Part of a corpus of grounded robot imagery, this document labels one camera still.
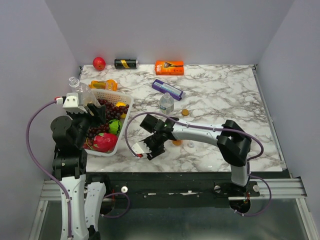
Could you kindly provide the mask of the large clear plastic bottle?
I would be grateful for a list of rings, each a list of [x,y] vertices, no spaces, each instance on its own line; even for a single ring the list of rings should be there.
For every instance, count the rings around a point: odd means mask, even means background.
[[[100,106],[100,103],[88,85],[80,82],[80,80],[74,76],[70,77],[68,81],[72,92],[80,94],[84,106],[87,106],[88,104],[94,104],[96,107]]]

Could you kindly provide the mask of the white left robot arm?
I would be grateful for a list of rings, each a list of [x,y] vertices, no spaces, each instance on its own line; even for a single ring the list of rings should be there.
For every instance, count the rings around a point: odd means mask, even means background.
[[[84,144],[89,129],[106,123],[106,107],[88,104],[88,112],[67,113],[50,125],[55,142],[53,175],[60,186],[62,240],[99,240],[99,206],[111,185],[90,181],[86,185],[87,151]]]

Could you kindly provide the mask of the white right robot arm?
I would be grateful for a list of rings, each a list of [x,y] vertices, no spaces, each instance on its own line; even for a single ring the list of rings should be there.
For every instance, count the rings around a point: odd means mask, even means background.
[[[252,140],[234,121],[226,120],[218,125],[195,124],[176,117],[162,121],[147,114],[140,127],[151,135],[135,144],[137,154],[146,154],[152,160],[165,152],[164,143],[168,140],[189,140],[218,147],[223,159],[231,166],[230,191],[236,196],[247,192],[247,156]]]

